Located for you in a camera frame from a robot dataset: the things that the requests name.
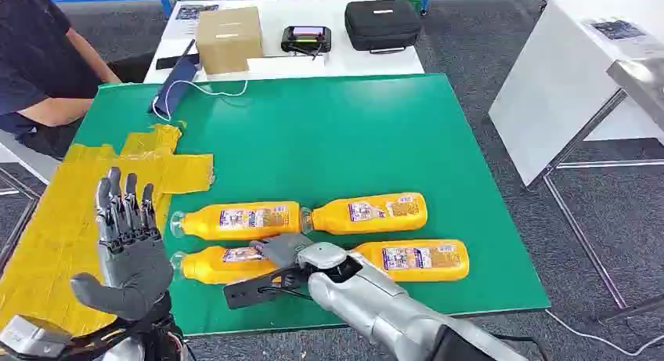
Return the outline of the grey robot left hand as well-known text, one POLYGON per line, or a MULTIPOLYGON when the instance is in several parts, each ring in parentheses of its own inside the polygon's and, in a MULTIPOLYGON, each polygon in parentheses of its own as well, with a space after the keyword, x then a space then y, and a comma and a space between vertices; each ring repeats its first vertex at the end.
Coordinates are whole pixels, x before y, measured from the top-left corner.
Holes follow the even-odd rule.
POLYGON ((70 278, 70 287, 83 305, 127 321, 145 317, 163 298, 173 277, 157 227, 153 185, 141 198, 137 175, 127 175, 121 186, 121 170, 112 167, 98 183, 95 220, 97 255, 104 281, 89 273, 70 278))

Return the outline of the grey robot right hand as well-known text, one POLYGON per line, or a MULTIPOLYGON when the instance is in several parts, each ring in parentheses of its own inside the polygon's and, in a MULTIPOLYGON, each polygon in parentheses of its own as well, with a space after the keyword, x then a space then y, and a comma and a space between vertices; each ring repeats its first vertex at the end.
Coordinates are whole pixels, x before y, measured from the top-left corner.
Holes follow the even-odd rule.
POLYGON ((270 260, 278 269, 293 265, 298 253, 312 244, 313 241, 302 233, 281 233, 250 242, 260 255, 270 260))

